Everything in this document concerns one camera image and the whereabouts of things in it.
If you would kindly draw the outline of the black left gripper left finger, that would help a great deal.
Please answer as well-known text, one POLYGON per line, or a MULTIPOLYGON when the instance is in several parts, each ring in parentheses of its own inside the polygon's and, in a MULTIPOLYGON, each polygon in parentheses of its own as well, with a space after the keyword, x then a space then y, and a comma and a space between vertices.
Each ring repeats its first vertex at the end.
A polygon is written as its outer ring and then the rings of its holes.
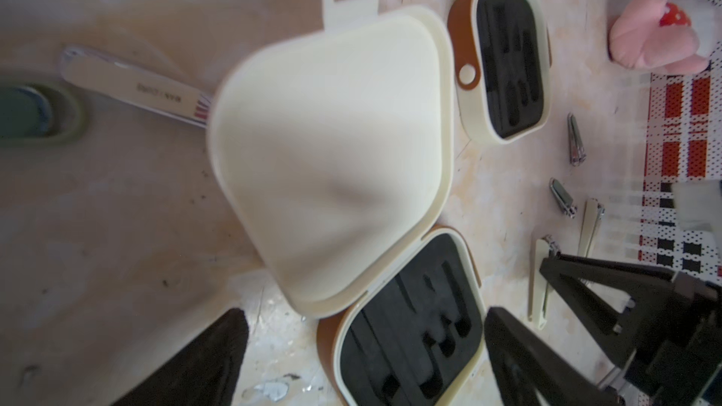
POLYGON ((231 308, 117 405, 229 405, 246 354, 246 314, 231 308))

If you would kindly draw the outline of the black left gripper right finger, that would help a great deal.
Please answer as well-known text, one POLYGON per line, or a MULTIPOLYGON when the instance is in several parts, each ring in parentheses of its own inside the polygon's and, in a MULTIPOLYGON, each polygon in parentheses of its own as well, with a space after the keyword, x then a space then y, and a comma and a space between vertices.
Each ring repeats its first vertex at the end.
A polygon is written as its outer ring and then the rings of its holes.
POLYGON ((499 306, 484 320, 485 345, 505 405, 610 405, 589 382, 526 325, 499 306))

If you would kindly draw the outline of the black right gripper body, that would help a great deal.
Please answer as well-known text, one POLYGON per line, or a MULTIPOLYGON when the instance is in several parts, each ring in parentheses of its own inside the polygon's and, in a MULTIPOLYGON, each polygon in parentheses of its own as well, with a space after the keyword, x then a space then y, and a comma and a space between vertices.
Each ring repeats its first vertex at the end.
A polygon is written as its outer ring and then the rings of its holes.
POLYGON ((622 311, 592 296, 587 328, 630 383, 655 405, 720 404, 720 285, 641 266, 599 268, 590 280, 629 296, 622 311))

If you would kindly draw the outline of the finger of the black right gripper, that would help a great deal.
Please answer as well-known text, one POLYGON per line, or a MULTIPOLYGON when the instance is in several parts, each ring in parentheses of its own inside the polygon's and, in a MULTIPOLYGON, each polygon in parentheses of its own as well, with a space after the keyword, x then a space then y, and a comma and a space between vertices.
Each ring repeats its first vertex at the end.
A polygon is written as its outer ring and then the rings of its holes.
POLYGON ((649 358, 669 337, 671 270, 558 255, 543 261, 540 271, 612 363, 625 364, 634 355, 649 358), (620 312, 587 282, 627 293, 634 304, 620 312))

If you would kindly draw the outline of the cream nail kit case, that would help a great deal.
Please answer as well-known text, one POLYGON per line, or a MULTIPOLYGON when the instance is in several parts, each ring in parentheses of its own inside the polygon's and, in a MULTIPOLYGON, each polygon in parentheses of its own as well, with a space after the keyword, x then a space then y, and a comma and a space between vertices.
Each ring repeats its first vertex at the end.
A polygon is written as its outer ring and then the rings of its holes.
POLYGON ((539 1, 455 0, 447 30, 468 137, 497 147, 541 129, 552 103, 552 58, 539 1))
POLYGON ((290 306, 318 321, 319 359, 350 405, 353 323, 434 244, 460 267, 424 273, 421 295, 485 314, 464 237, 438 224, 454 174, 449 33, 427 7, 379 1, 322 0, 323 29, 233 67, 207 123, 225 198, 290 306))

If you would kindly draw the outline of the cream nail file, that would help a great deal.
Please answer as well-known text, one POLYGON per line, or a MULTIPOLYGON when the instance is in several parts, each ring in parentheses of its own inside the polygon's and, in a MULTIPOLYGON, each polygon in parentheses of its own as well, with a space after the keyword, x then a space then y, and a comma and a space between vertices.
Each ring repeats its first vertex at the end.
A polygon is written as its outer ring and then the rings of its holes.
POLYGON ((204 128, 210 116, 210 94, 95 50, 65 47, 59 71, 77 88, 197 127, 204 128))

